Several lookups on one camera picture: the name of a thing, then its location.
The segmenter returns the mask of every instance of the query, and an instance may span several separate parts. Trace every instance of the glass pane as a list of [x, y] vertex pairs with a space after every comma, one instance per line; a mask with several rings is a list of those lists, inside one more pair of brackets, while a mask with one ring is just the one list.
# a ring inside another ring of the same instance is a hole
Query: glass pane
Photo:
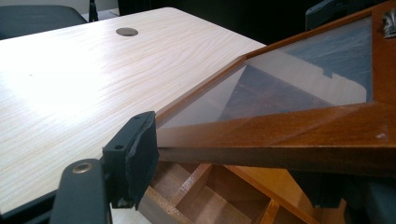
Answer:
[[371, 18], [251, 58], [162, 127], [372, 101]]

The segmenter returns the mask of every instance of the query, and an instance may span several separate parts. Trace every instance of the black chair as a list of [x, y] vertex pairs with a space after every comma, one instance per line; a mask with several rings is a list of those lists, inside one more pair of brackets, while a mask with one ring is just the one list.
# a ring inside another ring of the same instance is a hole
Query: black chair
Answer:
[[[89, 21], [98, 21], [94, 0], [90, 0]], [[0, 7], [0, 40], [81, 25], [87, 21], [72, 7]]]

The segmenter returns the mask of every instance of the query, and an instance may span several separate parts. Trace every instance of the light wood grain surface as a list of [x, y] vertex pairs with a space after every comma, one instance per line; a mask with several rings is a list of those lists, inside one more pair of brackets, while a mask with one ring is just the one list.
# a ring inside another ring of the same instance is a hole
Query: light wood grain surface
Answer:
[[71, 162], [100, 158], [133, 115], [160, 111], [260, 47], [173, 8], [0, 41], [1, 213], [56, 189]]

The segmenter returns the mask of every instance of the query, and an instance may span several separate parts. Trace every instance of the desk surface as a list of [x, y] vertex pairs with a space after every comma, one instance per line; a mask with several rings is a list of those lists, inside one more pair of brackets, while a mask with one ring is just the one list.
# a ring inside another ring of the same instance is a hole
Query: desk surface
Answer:
[[0, 41], [1, 213], [56, 189], [73, 161], [100, 158], [132, 116], [260, 47], [173, 8]]

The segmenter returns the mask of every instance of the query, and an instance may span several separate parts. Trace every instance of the wooden drawer organizer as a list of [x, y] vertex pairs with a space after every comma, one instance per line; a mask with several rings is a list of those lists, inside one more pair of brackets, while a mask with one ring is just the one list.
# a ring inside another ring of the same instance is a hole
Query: wooden drawer organizer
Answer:
[[165, 161], [139, 211], [152, 223], [343, 223], [341, 209], [313, 208], [286, 170]]

